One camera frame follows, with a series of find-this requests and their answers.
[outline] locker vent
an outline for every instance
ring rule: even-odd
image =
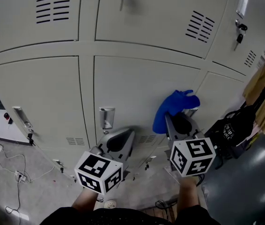
[[[250,50],[250,52],[249,52],[249,54],[248,54],[248,56],[247,56],[246,61],[244,62],[244,64],[247,65],[248,67],[251,67],[252,64],[253,64],[253,62],[254,62],[254,60],[255,60],[255,58],[256,58],[255,53]]]
[[[156,135],[142,136],[138,143],[152,143]]]
[[[70,0],[37,0],[37,23],[69,19]]]
[[[203,43],[207,43],[211,32],[213,31],[214,21],[208,17],[204,17],[202,14],[193,11],[193,15],[190,19],[189,27],[186,35],[194,39],[198,39]]]
[[[67,139],[68,144],[71,146],[73,146],[73,145],[77,145],[77,146],[85,145],[83,138],[67,137],[66,139]]]

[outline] black sleeve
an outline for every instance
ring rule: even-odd
[[[81,214],[75,208],[59,208],[49,215],[40,225],[76,224],[78,221],[81,221],[80,216]]]
[[[216,220],[212,219],[208,214],[208,211],[202,208],[200,205],[196,205],[190,208],[183,209],[179,212],[176,221],[176,225],[220,225]]]

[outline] locker door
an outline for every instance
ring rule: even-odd
[[[0,52],[78,39],[80,0],[0,0]]]
[[[23,109],[33,126],[33,139],[40,148],[89,149],[78,57],[0,65],[0,100],[19,127],[23,127],[23,123],[12,107]]]
[[[200,107],[192,116],[200,129],[206,132],[227,110],[242,82],[208,72],[196,95]]]
[[[169,48],[205,58],[227,0],[100,0],[96,39]]]
[[[175,90],[187,90],[199,69],[151,60],[95,57],[94,96],[97,141],[103,136],[99,108],[114,107],[114,129],[133,126],[136,143],[153,145],[155,114]]]
[[[265,49],[265,0],[249,0],[243,19],[236,13],[238,3],[239,0],[232,2],[229,15],[224,15],[207,58],[248,75]],[[236,19],[245,24],[248,30],[234,51],[238,36]]]

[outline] blue glove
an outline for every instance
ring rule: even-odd
[[[155,133],[167,133],[167,124],[165,119],[166,113],[170,113],[170,115],[175,116],[183,109],[191,109],[200,106],[200,101],[197,96],[187,96],[187,94],[192,92],[193,90],[187,90],[184,92],[175,90],[175,92],[163,101],[156,112],[155,120],[153,122],[152,129]]]

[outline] person's arm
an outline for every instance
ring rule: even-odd
[[[199,205],[199,200],[195,178],[182,178],[180,180],[179,196],[177,201],[177,214],[185,208],[196,205]]]
[[[90,189],[84,188],[81,194],[73,203],[72,207],[79,212],[91,212],[94,210],[95,203],[98,197],[98,193],[93,192]]]

